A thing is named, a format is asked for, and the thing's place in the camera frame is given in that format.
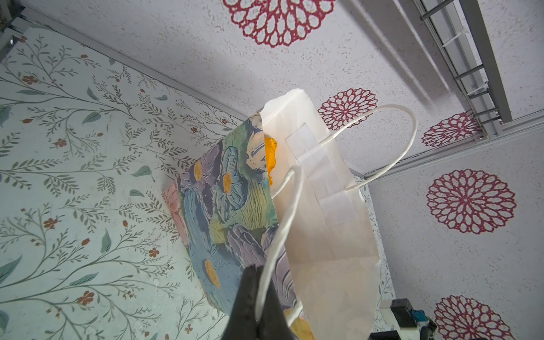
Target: gift bag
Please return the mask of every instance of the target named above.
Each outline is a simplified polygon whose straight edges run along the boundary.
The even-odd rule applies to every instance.
[[[393,163],[356,184],[334,137],[385,107],[411,115],[411,138]],[[269,101],[165,192],[210,304],[229,314],[243,268],[266,263],[256,319],[271,281],[295,336],[368,337],[380,258],[358,187],[404,156],[417,120],[396,105],[364,116],[331,135],[304,91],[292,90]]]

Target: red mandala print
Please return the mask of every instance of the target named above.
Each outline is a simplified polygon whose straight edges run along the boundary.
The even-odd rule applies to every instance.
[[[508,184],[495,175],[455,170],[429,187],[427,206],[448,228],[480,234],[493,232],[514,217],[514,196]]]
[[[335,0],[223,0],[233,23],[257,44],[289,46],[332,12]]]
[[[421,138],[423,144],[441,146],[481,131],[472,111],[455,114],[432,126]]]
[[[445,340],[515,340],[499,314],[464,296],[451,295],[436,304],[435,322]]]
[[[376,95],[369,90],[349,89],[344,92],[338,92],[334,97],[330,97],[326,102],[321,104],[321,108],[318,111],[329,129],[338,130],[353,118],[375,108],[377,102]],[[350,127],[359,125],[367,118],[360,120]]]

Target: white textured wall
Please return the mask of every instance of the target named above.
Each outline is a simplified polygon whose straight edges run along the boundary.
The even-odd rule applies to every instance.
[[[478,2],[512,117],[544,109],[544,1]]]
[[[442,298],[463,295],[500,314],[515,339],[542,338],[542,144],[541,132],[370,184],[398,298],[409,298],[433,315]],[[462,233],[431,215],[429,187],[443,174],[463,169],[482,170],[507,183],[517,207],[505,226]]]

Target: small orange flower print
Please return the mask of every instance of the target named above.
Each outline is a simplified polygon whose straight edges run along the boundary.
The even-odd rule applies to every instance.
[[[157,257],[157,255],[159,255],[159,251],[157,250],[157,248],[153,248],[152,250],[149,251],[149,256]]]
[[[55,228],[55,224],[57,224],[58,221],[59,220],[57,220],[57,219],[50,218],[50,219],[48,219],[47,221],[44,222],[44,228],[45,229],[53,229],[53,228]]]
[[[83,306],[86,306],[87,304],[90,304],[93,301],[93,296],[95,296],[95,293],[90,293],[88,290],[83,293],[83,296],[79,297],[77,299],[77,303],[82,304]]]
[[[55,142],[55,146],[56,147],[63,147],[63,146],[66,146],[67,145],[67,142],[65,139],[62,139],[62,138],[59,138],[59,140],[57,140]]]
[[[32,85],[33,83],[37,83],[38,80],[34,78],[34,76],[24,76],[23,81],[27,83],[28,85]]]

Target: white paper bag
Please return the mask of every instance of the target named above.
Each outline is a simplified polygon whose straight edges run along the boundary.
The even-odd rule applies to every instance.
[[[304,315],[317,340],[366,339],[374,325],[380,257],[353,175],[303,90],[269,101],[260,114],[265,134],[277,142],[271,192],[291,166],[304,171],[302,196],[285,242]],[[274,198],[280,221],[292,192],[289,183]]]

